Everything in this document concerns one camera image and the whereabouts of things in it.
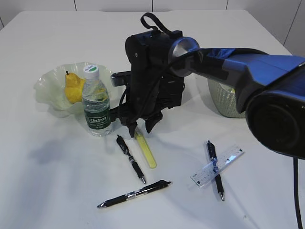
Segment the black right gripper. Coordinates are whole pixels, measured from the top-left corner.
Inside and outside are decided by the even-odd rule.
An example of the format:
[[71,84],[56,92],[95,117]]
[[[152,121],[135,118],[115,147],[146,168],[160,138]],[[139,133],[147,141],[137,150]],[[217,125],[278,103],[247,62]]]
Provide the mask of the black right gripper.
[[148,31],[132,35],[125,42],[125,50],[131,64],[130,84],[126,86],[126,102],[110,110],[111,121],[119,119],[128,127],[131,138],[135,136],[137,120],[145,121],[145,129],[150,133],[162,120],[162,110],[166,108],[158,99],[160,80],[164,76],[176,76],[167,65],[176,37],[161,31]]

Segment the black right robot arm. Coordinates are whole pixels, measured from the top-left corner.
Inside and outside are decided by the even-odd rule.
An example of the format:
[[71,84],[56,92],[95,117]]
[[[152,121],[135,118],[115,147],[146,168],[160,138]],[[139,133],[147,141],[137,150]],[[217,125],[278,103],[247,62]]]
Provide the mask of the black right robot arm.
[[110,110],[134,136],[137,120],[150,132],[164,108],[180,106],[184,78],[192,73],[234,89],[236,110],[245,113],[254,137],[266,148],[305,157],[305,60],[269,55],[250,48],[201,48],[181,31],[132,35],[125,50],[131,69],[114,73],[112,84],[125,86]]

